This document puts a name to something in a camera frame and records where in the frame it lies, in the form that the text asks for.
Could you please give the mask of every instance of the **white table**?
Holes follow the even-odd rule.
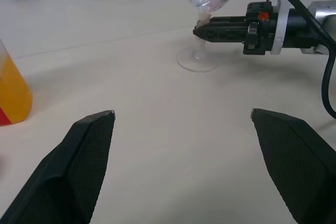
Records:
[[[230,0],[215,15],[244,15],[257,1]],[[249,116],[299,117],[333,145],[320,98],[326,56],[244,56],[241,44],[208,44],[220,66],[192,73],[176,63],[197,15],[186,0],[0,4],[0,37],[34,94],[29,118],[0,128],[0,215],[73,122],[114,109],[93,224],[295,223]]]

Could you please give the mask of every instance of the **orange juice bottle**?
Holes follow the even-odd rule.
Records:
[[[0,126],[27,118],[33,96],[0,40]]]

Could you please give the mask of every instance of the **silver metal cylinder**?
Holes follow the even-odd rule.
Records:
[[[331,37],[336,39],[336,1],[319,1],[313,2],[308,7],[308,10],[321,23],[324,29],[330,34]],[[317,47],[301,48],[303,54],[323,54],[328,55],[328,49],[323,45]]]

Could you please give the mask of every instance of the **robotic arm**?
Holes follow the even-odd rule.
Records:
[[[336,58],[336,1],[313,2],[308,9],[299,0],[250,3],[245,16],[213,17],[193,30],[209,42],[242,42],[245,55],[278,55],[282,48],[300,48],[303,54],[329,54],[322,82],[322,101],[336,119],[329,102],[329,82]]]

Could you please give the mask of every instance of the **yellow liquid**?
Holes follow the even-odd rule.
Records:
[[[4,59],[0,66],[0,109],[10,123],[18,123],[27,118],[33,96],[10,56],[0,58]]]

